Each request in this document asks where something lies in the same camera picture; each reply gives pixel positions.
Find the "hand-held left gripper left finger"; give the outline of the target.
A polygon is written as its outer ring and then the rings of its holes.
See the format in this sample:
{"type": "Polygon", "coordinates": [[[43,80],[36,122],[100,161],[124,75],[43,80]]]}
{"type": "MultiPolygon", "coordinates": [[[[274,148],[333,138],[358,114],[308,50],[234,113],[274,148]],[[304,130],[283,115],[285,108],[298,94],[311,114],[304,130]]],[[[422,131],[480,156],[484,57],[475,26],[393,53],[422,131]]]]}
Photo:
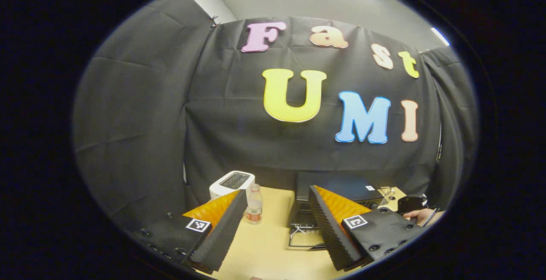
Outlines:
{"type": "Polygon", "coordinates": [[[219,271],[247,208],[247,192],[232,191],[181,215],[136,231],[135,238],[174,265],[219,271]]]}

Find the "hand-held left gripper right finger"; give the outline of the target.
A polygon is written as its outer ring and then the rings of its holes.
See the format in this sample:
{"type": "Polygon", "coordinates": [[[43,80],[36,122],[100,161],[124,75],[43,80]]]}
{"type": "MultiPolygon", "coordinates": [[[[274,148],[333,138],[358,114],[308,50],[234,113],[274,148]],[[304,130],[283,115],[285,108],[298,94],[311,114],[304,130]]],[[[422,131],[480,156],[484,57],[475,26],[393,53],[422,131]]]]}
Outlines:
{"type": "Polygon", "coordinates": [[[336,270],[380,260],[424,231],[387,207],[371,210],[317,185],[309,204],[336,270]]]}

